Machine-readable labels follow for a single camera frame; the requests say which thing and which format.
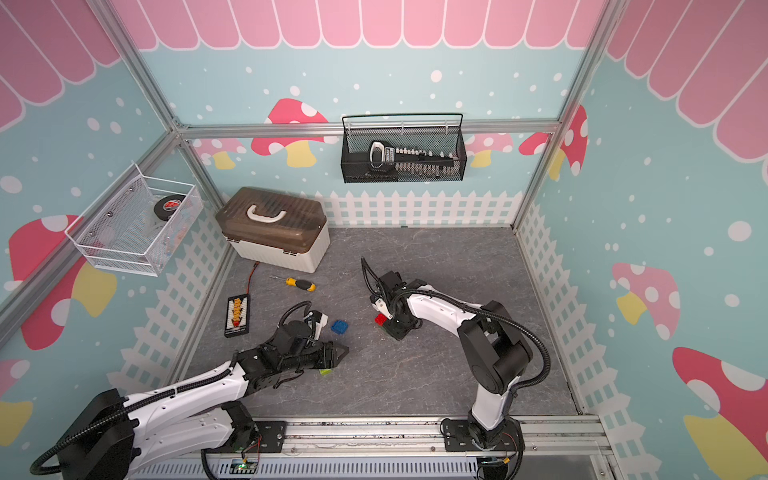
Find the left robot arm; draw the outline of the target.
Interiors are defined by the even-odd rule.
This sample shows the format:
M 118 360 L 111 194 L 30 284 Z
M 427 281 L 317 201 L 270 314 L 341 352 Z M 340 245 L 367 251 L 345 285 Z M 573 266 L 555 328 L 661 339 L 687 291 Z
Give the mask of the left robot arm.
M 282 318 L 260 345 L 237 351 L 218 367 L 170 386 L 120 395 L 96 395 L 62 437 L 29 471 L 65 479 L 125 479 L 137 471 L 193 451 L 262 451 L 264 435 L 243 404 L 308 370 L 337 367 L 343 344 L 320 340 L 326 315 L 309 310 Z

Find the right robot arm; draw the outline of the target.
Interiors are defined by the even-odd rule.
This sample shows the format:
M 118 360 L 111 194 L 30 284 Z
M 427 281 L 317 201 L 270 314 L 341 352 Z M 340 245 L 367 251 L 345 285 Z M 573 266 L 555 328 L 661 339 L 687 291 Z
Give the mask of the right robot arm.
M 402 340 L 424 323 L 432 323 L 458 338 L 478 384 L 458 436 L 480 450 L 490 451 L 505 440 L 522 449 L 521 427 L 509 417 L 509 410 L 519 390 L 542 383 L 551 371 L 551 356 L 543 341 L 513 321 L 499 302 L 467 303 L 424 281 L 407 283 L 394 271 L 378 276 L 366 261 L 361 266 L 371 304 L 378 312 L 376 323 L 390 337 Z

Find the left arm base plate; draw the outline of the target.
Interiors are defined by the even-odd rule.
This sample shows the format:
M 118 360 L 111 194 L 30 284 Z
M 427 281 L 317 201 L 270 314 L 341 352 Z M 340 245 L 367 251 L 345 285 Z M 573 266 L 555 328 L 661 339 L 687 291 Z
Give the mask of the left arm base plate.
M 286 439 L 286 421 L 259 420 L 238 426 L 219 448 L 219 453 L 281 453 Z

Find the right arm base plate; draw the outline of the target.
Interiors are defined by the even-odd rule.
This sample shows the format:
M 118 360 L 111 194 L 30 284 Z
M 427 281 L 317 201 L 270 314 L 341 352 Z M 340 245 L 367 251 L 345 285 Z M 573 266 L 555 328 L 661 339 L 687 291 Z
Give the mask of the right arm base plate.
M 518 453 L 525 450 L 521 424 L 512 417 L 506 417 L 491 429 L 484 429 L 471 419 L 444 418 L 439 426 L 448 452 L 506 452 Z

